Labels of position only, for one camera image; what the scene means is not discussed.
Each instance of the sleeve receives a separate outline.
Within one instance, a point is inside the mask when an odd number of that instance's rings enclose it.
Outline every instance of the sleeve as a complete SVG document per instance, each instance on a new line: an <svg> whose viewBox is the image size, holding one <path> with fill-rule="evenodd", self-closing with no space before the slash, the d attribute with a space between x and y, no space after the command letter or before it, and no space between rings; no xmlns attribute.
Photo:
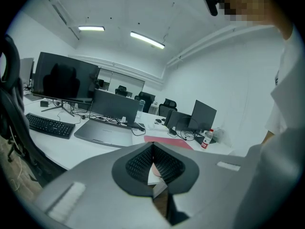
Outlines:
<svg viewBox="0 0 305 229"><path fill-rule="evenodd" d="M280 134L281 112L276 103L273 106L272 112L266 124L266 129L274 135Z"/></svg>

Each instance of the clear water bottle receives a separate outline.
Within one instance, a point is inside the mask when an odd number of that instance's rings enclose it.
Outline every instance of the clear water bottle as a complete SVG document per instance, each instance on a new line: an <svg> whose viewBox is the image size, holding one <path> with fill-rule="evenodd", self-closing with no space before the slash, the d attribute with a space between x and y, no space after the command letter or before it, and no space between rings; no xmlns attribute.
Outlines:
<svg viewBox="0 0 305 229"><path fill-rule="evenodd" d="M141 118L144 105L145 105L145 101L140 100L139 109L138 109L138 112L137 112L137 118Z"/></svg>
<svg viewBox="0 0 305 229"><path fill-rule="evenodd" d="M201 144L201 147L203 147L204 149L208 148L208 145L210 144L211 139L213 138L213 131L214 131L213 129L210 129L209 132L205 133L204 140Z"/></svg>

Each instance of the light fixture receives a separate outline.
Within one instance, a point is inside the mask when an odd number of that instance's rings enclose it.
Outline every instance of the light fixture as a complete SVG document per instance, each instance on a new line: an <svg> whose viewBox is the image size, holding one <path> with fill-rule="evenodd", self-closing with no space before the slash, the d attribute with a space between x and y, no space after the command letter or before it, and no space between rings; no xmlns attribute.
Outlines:
<svg viewBox="0 0 305 229"><path fill-rule="evenodd" d="M103 26L79 26L80 31L105 31Z"/></svg>
<svg viewBox="0 0 305 229"><path fill-rule="evenodd" d="M165 45L164 45L164 44L159 43L159 42L157 42L157 41L155 41L155 40L153 40L153 39L150 39L150 38L148 38L148 37L146 37L146 36L143 36L143 35L141 35L141 34L138 34L138 33L134 32L134 31L132 31L132 32L130 33L130 35L131 35L132 37L134 37L134 38L137 38L137 39L140 39L140 40L142 40L142 41L148 42L148 43L150 43L150 44L152 44L152 45L154 45L154 46L156 46L156 47L158 47L158 48L161 48L161 49L165 48Z"/></svg>

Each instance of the white ceiling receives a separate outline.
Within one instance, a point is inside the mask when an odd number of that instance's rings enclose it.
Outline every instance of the white ceiling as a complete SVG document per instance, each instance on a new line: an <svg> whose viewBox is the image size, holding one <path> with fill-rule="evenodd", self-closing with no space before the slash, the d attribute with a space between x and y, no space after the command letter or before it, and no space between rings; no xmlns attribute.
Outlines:
<svg viewBox="0 0 305 229"><path fill-rule="evenodd" d="M224 16L211 16L203 0L51 0L51 3L80 41L91 38L141 57L157 57L164 64L229 24ZM79 32L80 25L100 25L106 31ZM131 38L131 31L164 42L165 49Z"/></svg>

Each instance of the person's neck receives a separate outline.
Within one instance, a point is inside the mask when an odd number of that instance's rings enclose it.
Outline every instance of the person's neck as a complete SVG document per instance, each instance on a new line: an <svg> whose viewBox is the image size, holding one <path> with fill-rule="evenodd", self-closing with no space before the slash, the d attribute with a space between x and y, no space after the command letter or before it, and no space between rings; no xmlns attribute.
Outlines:
<svg viewBox="0 0 305 229"><path fill-rule="evenodd" d="M282 34L284 40L288 40L293 31L293 23L287 18L287 16L281 11L278 6L274 6L273 25L277 27Z"/></svg>

